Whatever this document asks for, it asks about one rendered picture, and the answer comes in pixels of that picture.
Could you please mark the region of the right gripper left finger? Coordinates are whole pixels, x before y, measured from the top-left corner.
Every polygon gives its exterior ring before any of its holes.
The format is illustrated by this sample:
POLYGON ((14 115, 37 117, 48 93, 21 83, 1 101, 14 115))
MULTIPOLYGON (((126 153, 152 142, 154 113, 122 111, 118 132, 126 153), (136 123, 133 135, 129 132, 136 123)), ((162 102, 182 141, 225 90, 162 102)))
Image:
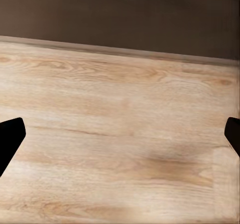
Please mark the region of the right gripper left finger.
POLYGON ((0 177, 26 137, 22 117, 0 123, 0 177))

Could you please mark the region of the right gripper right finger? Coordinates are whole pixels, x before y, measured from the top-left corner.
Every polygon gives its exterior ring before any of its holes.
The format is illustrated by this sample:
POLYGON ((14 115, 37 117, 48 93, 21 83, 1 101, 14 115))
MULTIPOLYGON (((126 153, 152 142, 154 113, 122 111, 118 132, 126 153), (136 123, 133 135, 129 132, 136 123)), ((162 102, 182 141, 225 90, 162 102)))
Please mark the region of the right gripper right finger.
POLYGON ((240 119, 229 117, 225 126, 224 135, 240 156, 240 119))

